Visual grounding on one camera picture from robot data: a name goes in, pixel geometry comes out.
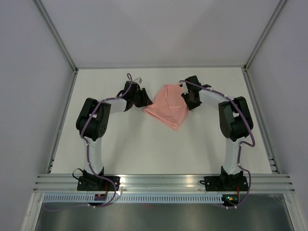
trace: white wall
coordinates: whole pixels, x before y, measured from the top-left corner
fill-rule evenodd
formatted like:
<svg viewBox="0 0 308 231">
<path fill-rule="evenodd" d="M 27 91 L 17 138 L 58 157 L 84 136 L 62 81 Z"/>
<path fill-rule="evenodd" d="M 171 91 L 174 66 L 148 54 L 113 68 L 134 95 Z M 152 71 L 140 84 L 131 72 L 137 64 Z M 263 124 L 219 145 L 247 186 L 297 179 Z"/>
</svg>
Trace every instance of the white wall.
<svg viewBox="0 0 308 231">
<path fill-rule="evenodd" d="M 77 67 L 238 65 L 278 0 L 42 0 Z"/>
<path fill-rule="evenodd" d="M 0 229 L 19 230 L 72 70 L 31 0 L 0 3 Z"/>
<path fill-rule="evenodd" d="M 250 74 L 282 172 L 308 217 L 308 1 L 289 1 Z"/>
</svg>

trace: metal extrusion bar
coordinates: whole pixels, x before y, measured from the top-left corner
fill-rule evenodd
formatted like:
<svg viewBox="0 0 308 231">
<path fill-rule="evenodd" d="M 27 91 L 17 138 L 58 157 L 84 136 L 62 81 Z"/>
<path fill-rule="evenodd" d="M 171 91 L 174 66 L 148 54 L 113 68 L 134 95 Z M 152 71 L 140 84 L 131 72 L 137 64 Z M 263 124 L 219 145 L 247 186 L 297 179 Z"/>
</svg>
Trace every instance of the metal extrusion bar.
<svg viewBox="0 0 308 231">
<path fill-rule="evenodd" d="M 277 164 L 274 153 L 273 153 L 273 148 L 272 148 L 272 145 L 271 145 L 271 142 L 270 142 L 269 132 L 268 132 L 265 120 L 263 118 L 263 115 L 262 115 L 262 112 L 261 112 L 261 109 L 260 109 L 260 105 L 259 105 L 258 100 L 257 100 L 257 96 L 256 96 L 256 93 L 255 93 L 256 91 L 254 89 L 252 80 L 250 78 L 249 72 L 247 72 L 244 68 L 242 68 L 242 73 L 243 73 L 244 80 L 246 82 L 248 94 L 249 94 L 249 97 L 251 99 L 251 103 L 252 103 L 252 106 L 254 108 L 254 112 L 256 114 L 257 123 L 258 123 L 259 128 L 260 128 L 261 137 L 262 137 L 266 152 L 267 152 L 269 157 L 273 158 L 273 161 L 274 161 L 275 166 L 276 166 L 276 170 L 279 173 L 279 165 Z"/>
<path fill-rule="evenodd" d="M 56 27 L 54 26 L 50 16 L 48 15 L 46 8 L 44 7 L 43 3 L 41 2 L 41 0 L 33 0 L 33 3 L 35 4 L 35 6 L 37 7 L 41 17 L 43 18 L 43 20 L 46 23 L 46 26 L 48 27 L 48 29 L 50 30 L 52 36 L 54 37 L 54 39 L 56 40 L 62 54 L 64 55 L 64 57 L 66 58 L 66 60 L 68 61 L 68 63 L 70 64 L 71 68 L 73 69 L 74 72 L 77 71 L 77 68 L 72 60 L 72 57 L 70 56 L 70 54 L 68 53 L 66 46 L 64 45 Z"/>
<path fill-rule="evenodd" d="M 257 52 L 259 51 L 262 43 L 264 42 L 265 38 L 267 37 L 267 35 L 269 34 L 272 26 L 274 25 L 276 19 L 278 18 L 278 16 L 280 15 L 281 11 L 283 10 L 284 6 L 286 5 L 288 0 L 280 0 L 279 3 L 277 4 L 273 14 L 271 15 L 268 23 L 266 24 L 260 38 L 258 39 L 253 51 L 251 52 L 245 66 L 245 69 L 248 69 L 249 66 L 251 65 L 253 59 L 255 58 Z"/>
<path fill-rule="evenodd" d="M 199 181 L 205 175 L 118 175 L 121 194 L 211 194 L 234 192 L 206 192 Z M 41 174 L 34 193 L 84 193 L 77 191 L 77 181 L 70 174 Z M 252 174 L 251 193 L 295 193 L 287 174 Z"/>
<path fill-rule="evenodd" d="M 50 161 L 49 161 L 49 164 L 48 164 L 47 169 L 46 169 L 47 173 L 51 173 L 51 168 L 52 168 L 52 165 L 53 165 L 54 156 L 56 155 L 56 151 L 57 151 L 58 144 L 59 144 L 59 141 L 60 141 L 61 132 L 62 132 L 62 129 L 63 129 L 63 126 L 64 126 L 65 117 L 66 117 L 66 114 L 67 114 L 69 103 L 70 103 L 70 100 L 71 100 L 71 97 L 72 97 L 72 94 L 73 94 L 77 75 L 78 75 L 78 71 L 74 72 L 74 76 L 72 77 L 72 80 L 71 80 L 70 90 L 69 90 L 69 92 L 68 92 L 68 94 L 65 98 L 65 105 L 64 105 L 62 113 L 61 113 L 60 123 L 59 123 L 58 128 L 57 128 L 57 133 L 55 134 L 55 137 L 54 137 L 53 142 L 52 142 L 52 150 L 51 150 L 51 154 L 50 154 Z"/>
<path fill-rule="evenodd" d="M 276 163 L 273 157 L 269 157 L 269 165 L 270 165 L 271 172 L 274 174 L 278 174 Z"/>
<path fill-rule="evenodd" d="M 43 198 L 44 198 L 44 193 L 32 194 L 21 230 L 23 231 L 35 230 Z"/>
<path fill-rule="evenodd" d="M 81 70 L 92 70 L 92 69 L 144 69 L 144 68 L 206 68 L 206 67 L 242 67 L 242 64 L 222 64 L 222 65 L 128 65 L 128 66 L 79 66 L 78 69 Z"/>
<path fill-rule="evenodd" d="M 295 231 L 307 230 L 305 227 L 304 215 L 300 212 L 298 205 L 296 203 L 296 195 L 294 194 L 284 194 L 285 204 L 287 206 L 293 227 Z"/>
</svg>

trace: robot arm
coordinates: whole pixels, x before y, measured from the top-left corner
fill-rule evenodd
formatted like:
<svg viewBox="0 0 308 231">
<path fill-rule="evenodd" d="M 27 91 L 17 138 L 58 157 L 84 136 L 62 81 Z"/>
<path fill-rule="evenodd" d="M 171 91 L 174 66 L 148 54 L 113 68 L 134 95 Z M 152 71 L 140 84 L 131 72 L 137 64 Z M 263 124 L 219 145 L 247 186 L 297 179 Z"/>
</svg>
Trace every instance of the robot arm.
<svg viewBox="0 0 308 231">
<path fill-rule="evenodd" d="M 201 86 L 197 76 L 192 76 L 185 80 Z M 221 167 L 219 183 L 225 190 L 233 191 L 234 187 L 239 184 L 239 181 L 243 180 L 243 171 L 238 166 L 238 153 L 240 143 L 249 135 L 248 130 L 243 120 L 236 114 L 237 112 L 232 104 L 225 97 L 211 92 L 210 85 L 203 85 L 208 90 L 186 84 L 185 82 L 181 82 L 180 85 L 184 88 L 182 97 L 189 110 L 200 106 L 202 103 L 206 103 L 219 111 L 220 129 L 226 137 L 225 161 Z M 253 122 L 245 98 L 231 99 L 242 111 L 250 129 L 252 129 Z"/>
<path fill-rule="evenodd" d="M 91 166 L 94 172 L 99 176 L 104 175 L 101 146 L 102 137 L 107 130 L 109 115 L 116 112 L 125 112 L 133 105 L 136 107 L 144 107 L 152 104 L 145 88 L 140 87 L 141 82 L 142 79 L 140 78 L 135 79 L 132 84 L 130 81 L 127 81 L 124 90 L 118 93 L 118 96 L 120 96 L 123 92 L 126 92 L 127 89 L 129 89 L 123 97 L 118 99 L 109 99 L 101 103 L 84 131 L 83 136 L 88 140 L 88 144 L 85 144 L 86 151 L 87 145 L 89 145 L 89 158 L 91 160 Z M 92 98 L 86 99 L 76 122 L 76 128 L 79 130 L 80 134 L 98 103 L 98 100 Z M 89 164 L 86 163 L 83 170 L 83 176 L 79 178 L 77 190 L 99 191 L 102 188 L 103 180 L 92 175 Z"/>
</svg>

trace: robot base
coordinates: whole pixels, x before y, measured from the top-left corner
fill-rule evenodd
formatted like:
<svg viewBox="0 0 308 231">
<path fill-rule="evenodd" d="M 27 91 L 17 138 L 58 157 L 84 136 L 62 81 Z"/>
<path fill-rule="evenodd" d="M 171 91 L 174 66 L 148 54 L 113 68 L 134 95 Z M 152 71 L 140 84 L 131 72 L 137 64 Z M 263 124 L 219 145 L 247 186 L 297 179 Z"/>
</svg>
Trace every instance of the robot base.
<svg viewBox="0 0 308 231">
<path fill-rule="evenodd" d="M 243 171 L 235 175 L 228 175 L 223 168 L 221 168 L 220 176 L 204 177 L 200 183 L 205 185 L 207 192 L 236 192 L 237 186 L 241 192 L 248 190 L 247 179 L 243 175 Z"/>
<path fill-rule="evenodd" d="M 115 183 L 116 190 L 119 190 L 120 177 L 118 176 L 104 176 Z M 86 171 L 83 171 L 82 176 L 79 177 L 77 191 L 105 191 L 106 188 L 109 192 L 114 192 L 113 185 L 107 181 L 100 179 Z"/>
</svg>

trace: white enclosure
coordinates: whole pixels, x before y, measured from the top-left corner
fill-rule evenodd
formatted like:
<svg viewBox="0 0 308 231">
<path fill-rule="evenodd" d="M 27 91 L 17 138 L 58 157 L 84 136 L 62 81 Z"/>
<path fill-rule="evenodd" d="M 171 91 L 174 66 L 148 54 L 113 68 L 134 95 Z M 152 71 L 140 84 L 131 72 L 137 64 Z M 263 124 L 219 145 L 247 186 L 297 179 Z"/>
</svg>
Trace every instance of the white enclosure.
<svg viewBox="0 0 308 231">
<path fill-rule="evenodd" d="M 78 68 L 243 66 L 278 0 L 43 0 Z"/>
<path fill-rule="evenodd" d="M 254 176 L 261 174 L 252 193 L 267 187 L 267 193 L 282 193 L 294 230 L 304 230 L 307 8 L 306 0 L 2 1 L 1 230 L 35 230 L 39 190 L 45 190 L 40 184 L 46 183 L 37 175 L 71 177 L 83 168 L 84 146 L 74 125 L 84 100 L 114 96 L 128 71 L 143 78 L 151 99 L 164 84 L 192 75 L 227 95 L 244 96 L 257 146 L 244 147 L 241 160 Z M 128 130 L 134 137 L 126 136 Z M 224 159 L 218 112 L 205 106 L 190 112 L 177 132 L 140 109 L 112 115 L 104 142 L 110 174 L 217 174 Z"/>
</svg>

